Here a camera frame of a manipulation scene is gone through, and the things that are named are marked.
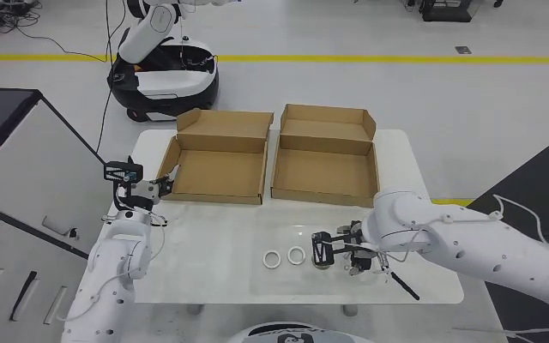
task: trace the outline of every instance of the table leg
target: table leg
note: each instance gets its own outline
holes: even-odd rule
[[[204,310],[204,304],[190,304],[187,305],[187,313],[191,316],[198,316]]]
[[[356,316],[359,313],[357,305],[342,305],[341,310],[345,316]]]

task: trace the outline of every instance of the yellow floor line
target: yellow floor line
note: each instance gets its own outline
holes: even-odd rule
[[[92,56],[105,58],[105,54]],[[248,63],[549,64],[549,57],[544,56],[219,55],[218,59]],[[70,54],[0,54],[0,61],[98,62]]]
[[[431,199],[431,202],[437,205],[458,205],[467,207],[474,199]]]

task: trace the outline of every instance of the wheel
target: wheel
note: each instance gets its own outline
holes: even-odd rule
[[[133,120],[134,122],[138,122],[138,123],[145,123],[149,120],[148,117],[147,117],[147,114],[145,114],[143,112],[134,111],[134,110],[131,110],[131,109],[126,110],[126,115],[128,116],[129,119]]]
[[[205,104],[202,104],[202,105],[199,105],[198,108],[200,108],[201,110],[209,110],[212,108],[214,104],[212,104],[211,102],[207,102]]]

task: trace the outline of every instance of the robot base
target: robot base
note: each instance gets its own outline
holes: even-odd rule
[[[190,39],[180,44],[168,38],[143,61],[132,64],[118,56],[113,66],[112,95],[140,123],[174,120],[193,108],[208,110],[218,91],[213,54]]]
[[[301,322],[268,322],[235,334],[227,343],[300,342],[372,343],[350,334],[317,328]]]

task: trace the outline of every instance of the box flap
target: box flap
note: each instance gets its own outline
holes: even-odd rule
[[[178,116],[178,143],[183,150],[261,153],[273,113],[202,111]]]
[[[286,105],[283,135],[373,141],[376,122],[367,110],[310,105]]]
[[[273,113],[241,111],[203,111],[180,114],[178,134],[267,138]]]

